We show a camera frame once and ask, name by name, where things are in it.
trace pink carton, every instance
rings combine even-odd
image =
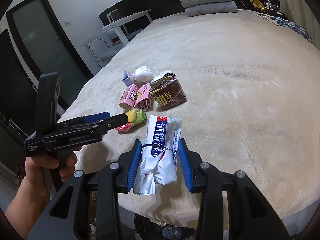
[[[135,84],[127,87],[120,98],[119,106],[128,111],[133,108],[134,102],[136,101],[137,91],[138,87]]]
[[[150,83],[143,85],[137,93],[136,103],[134,107],[141,108],[142,111],[146,111],[151,107],[151,95],[150,91]]]

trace black elastic band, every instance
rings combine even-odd
[[[175,153],[177,152],[177,151],[174,151],[172,149],[169,149],[167,147],[164,147],[164,146],[161,146],[161,145],[157,145],[157,144],[145,144],[145,145],[142,146],[142,148],[144,148],[144,147],[158,147],[158,148],[162,148],[162,149],[167,149],[169,151],[173,151]]]

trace crumpled brown packaging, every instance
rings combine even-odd
[[[150,83],[150,87],[150,95],[162,110],[168,110],[187,101],[186,95],[173,73],[167,73],[162,78]]]

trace bed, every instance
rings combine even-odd
[[[246,10],[157,19],[83,87],[60,121],[122,113],[123,70],[141,65],[177,75],[187,102],[168,111],[154,103],[147,115],[182,118],[181,136],[204,161],[245,171],[281,218],[319,199],[320,51],[308,40]],[[108,132],[77,152],[76,169],[100,170],[135,139],[144,141],[146,130],[147,122],[126,134]],[[200,196],[188,193],[180,167],[177,174],[155,195],[119,194],[120,206],[196,228]]]

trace silver bolt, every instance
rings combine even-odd
[[[83,171],[81,170],[78,170],[78,171],[75,171],[75,173],[73,174],[76,178],[79,178],[83,175]]]
[[[200,164],[200,167],[203,168],[203,169],[207,169],[210,167],[210,164],[209,163],[206,163],[206,162],[203,162]]]
[[[244,178],[245,173],[244,173],[243,171],[237,171],[237,172],[236,172],[236,175],[237,175],[239,178]]]
[[[113,170],[116,170],[120,167],[119,163],[111,163],[110,164],[110,168],[113,169]]]

